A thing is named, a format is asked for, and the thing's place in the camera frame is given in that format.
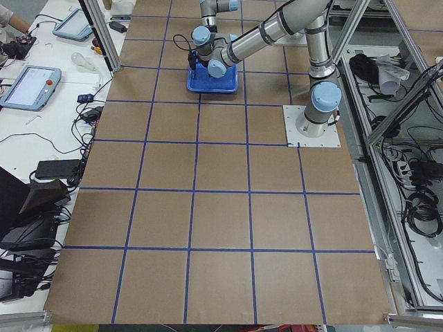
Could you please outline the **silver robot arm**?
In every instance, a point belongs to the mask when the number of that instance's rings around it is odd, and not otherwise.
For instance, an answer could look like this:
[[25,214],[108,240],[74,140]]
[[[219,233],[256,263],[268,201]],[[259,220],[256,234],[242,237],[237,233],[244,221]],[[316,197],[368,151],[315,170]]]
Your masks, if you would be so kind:
[[201,20],[204,26],[216,27],[218,13],[233,12],[239,8],[238,0],[200,0]]
[[233,39],[217,30],[216,16],[238,9],[238,1],[200,1],[202,25],[191,34],[195,49],[190,66],[200,63],[210,77],[223,78],[228,69],[285,36],[303,31],[309,54],[310,97],[304,113],[296,120],[297,130],[309,138],[321,137],[329,118],[342,98],[336,65],[329,52],[328,13],[331,1],[287,1],[256,27]]

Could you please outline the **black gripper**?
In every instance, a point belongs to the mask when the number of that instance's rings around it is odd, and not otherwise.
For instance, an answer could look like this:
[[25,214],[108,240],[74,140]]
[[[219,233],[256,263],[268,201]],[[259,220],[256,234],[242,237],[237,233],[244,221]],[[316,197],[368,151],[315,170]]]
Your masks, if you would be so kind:
[[188,52],[188,64],[191,69],[196,69],[198,64],[202,65],[205,68],[208,66],[208,62],[200,58],[196,50],[190,50]]

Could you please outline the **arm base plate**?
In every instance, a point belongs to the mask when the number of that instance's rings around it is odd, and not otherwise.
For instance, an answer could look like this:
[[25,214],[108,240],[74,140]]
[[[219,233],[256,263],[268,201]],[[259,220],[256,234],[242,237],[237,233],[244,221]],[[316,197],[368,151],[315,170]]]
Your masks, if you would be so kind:
[[314,124],[306,119],[303,105],[283,105],[282,110],[288,147],[341,147],[333,116],[324,124]]

